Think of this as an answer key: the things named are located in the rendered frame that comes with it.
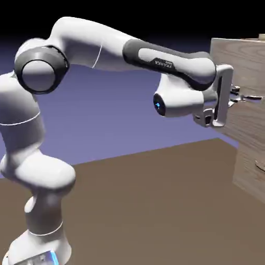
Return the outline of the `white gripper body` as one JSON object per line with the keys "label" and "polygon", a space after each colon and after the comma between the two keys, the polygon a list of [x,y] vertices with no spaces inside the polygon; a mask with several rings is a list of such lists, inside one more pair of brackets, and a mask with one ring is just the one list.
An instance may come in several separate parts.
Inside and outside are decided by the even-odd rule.
{"label": "white gripper body", "polygon": [[230,90],[233,78],[233,67],[222,64],[216,67],[216,79],[213,83],[213,89],[217,92],[217,104],[214,109],[213,127],[224,127],[229,108]]}

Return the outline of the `light wood cabinet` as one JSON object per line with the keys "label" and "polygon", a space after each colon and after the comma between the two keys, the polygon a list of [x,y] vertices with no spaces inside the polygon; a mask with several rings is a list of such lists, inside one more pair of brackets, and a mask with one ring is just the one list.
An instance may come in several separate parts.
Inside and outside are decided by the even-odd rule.
{"label": "light wood cabinet", "polygon": [[234,67],[232,83],[241,94],[264,98],[230,107],[219,132],[239,144],[233,183],[265,203],[265,40],[213,38],[210,54],[217,64]]}

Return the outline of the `wide wood drawer front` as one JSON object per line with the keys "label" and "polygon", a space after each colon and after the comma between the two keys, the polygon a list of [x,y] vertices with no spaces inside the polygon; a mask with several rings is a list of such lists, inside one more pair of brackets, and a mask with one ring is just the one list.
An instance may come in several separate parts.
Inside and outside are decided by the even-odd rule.
{"label": "wide wood drawer front", "polygon": [[234,68],[232,83],[240,86],[240,95],[264,97],[264,102],[240,101],[230,107],[221,132],[238,144],[265,151],[265,41],[213,38],[210,54],[215,63]]}

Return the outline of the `narrow wood drawer front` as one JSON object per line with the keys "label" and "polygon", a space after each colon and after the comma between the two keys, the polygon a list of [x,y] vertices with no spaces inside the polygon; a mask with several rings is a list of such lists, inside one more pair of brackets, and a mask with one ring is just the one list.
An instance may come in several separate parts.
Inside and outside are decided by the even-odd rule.
{"label": "narrow wood drawer front", "polygon": [[233,183],[265,204],[265,172],[255,165],[258,159],[265,160],[265,151],[239,144]]}

